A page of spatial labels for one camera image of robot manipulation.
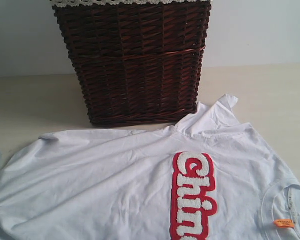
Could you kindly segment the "grey fabric liner lace trim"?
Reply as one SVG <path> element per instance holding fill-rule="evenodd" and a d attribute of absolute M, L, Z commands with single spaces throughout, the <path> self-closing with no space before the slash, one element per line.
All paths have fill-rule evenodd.
<path fill-rule="evenodd" d="M 197 0 L 50 0 L 53 7 L 77 7 L 77 6 L 92 6 L 92 5 L 145 5 L 145 4 L 171 4 L 171 3 L 184 3 L 184 2 L 197 2 Z"/>

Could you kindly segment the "white t-shirt with red lettering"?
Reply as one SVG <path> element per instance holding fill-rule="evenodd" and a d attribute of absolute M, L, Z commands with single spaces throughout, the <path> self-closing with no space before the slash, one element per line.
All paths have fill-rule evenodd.
<path fill-rule="evenodd" d="M 41 135 L 0 170 L 0 240 L 300 240 L 300 183 L 236 103 Z"/>

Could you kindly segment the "dark brown wicker basket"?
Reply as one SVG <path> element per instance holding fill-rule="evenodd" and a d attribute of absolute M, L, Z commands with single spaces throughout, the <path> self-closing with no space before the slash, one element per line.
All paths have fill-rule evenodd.
<path fill-rule="evenodd" d="M 211 1 L 52 6 L 95 126 L 196 111 Z"/>

